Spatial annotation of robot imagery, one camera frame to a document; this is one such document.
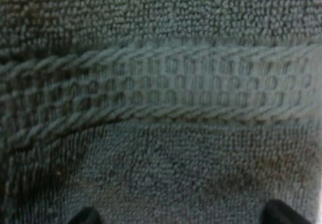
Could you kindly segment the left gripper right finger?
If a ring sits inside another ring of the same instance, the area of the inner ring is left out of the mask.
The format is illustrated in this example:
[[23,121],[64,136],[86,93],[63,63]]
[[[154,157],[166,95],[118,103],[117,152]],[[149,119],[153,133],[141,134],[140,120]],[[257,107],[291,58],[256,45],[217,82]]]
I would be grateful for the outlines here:
[[262,212],[264,224],[311,224],[304,216],[279,199],[269,200]]

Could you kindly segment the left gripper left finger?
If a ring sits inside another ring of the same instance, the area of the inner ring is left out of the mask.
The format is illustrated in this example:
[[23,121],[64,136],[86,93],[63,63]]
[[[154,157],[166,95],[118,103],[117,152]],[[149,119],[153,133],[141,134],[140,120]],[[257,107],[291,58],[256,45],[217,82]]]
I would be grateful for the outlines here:
[[94,207],[84,207],[73,218],[71,218],[68,224],[101,224],[102,220],[99,212]]

